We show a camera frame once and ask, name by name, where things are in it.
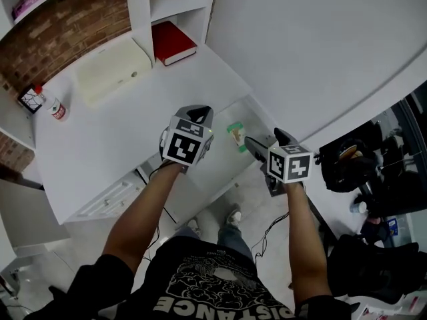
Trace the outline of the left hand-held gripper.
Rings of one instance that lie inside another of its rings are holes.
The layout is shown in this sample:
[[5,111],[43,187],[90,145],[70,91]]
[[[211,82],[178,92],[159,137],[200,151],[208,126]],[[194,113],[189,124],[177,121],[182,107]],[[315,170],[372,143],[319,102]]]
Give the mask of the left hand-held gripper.
[[214,140],[213,119],[214,110],[207,105],[180,108],[159,138],[161,158],[183,165],[183,172],[199,163]]

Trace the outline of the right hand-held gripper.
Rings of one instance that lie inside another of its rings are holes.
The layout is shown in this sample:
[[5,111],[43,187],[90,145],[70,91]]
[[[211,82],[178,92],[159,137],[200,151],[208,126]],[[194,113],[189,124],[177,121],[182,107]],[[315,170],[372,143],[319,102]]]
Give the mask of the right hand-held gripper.
[[272,197],[286,193],[284,184],[302,183],[310,178],[313,153],[288,132],[275,127],[278,145],[268,149],[256,139],[245,136],[244,145],[257,161],[266,161],[266,185]]

